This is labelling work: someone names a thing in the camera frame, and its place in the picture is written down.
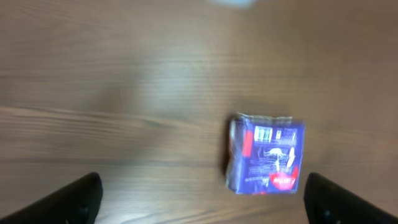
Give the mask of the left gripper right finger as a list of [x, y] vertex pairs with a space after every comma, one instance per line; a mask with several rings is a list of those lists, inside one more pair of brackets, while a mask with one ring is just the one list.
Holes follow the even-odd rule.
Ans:
[[308, 176], [303, 199], [309, 224], [397, 224], [397, 217], [315, 172]]

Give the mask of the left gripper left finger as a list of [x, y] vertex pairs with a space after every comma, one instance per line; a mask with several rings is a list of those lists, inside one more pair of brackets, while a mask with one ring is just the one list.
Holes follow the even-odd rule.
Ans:
[[94, 224], [103, 198], [96, 172], [64, 186], [35, 203], [1, 219], [1, 223]]

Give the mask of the purple sanitary pad pack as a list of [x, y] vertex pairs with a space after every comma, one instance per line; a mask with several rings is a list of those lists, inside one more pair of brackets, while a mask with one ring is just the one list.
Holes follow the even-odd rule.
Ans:
[[226, 186], [236, 194], [294, 194], [305, 124], [291, 117], [239, 113], [229, 123]]

